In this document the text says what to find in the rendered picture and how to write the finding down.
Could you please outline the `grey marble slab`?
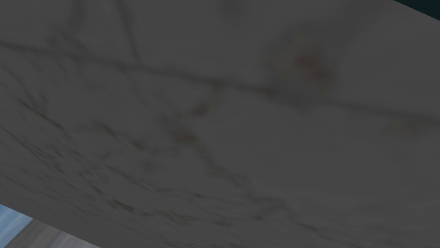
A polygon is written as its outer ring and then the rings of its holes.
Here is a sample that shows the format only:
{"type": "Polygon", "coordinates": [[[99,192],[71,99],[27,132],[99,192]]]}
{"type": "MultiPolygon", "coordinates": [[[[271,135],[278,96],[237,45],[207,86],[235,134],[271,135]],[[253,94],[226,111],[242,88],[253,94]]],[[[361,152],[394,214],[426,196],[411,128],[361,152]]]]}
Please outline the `grey marble slab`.
{"type": "Polygon", "coordinates": [[[101,248],[440,248],[440,20],[0,0],[0,204],[101,248]]]}

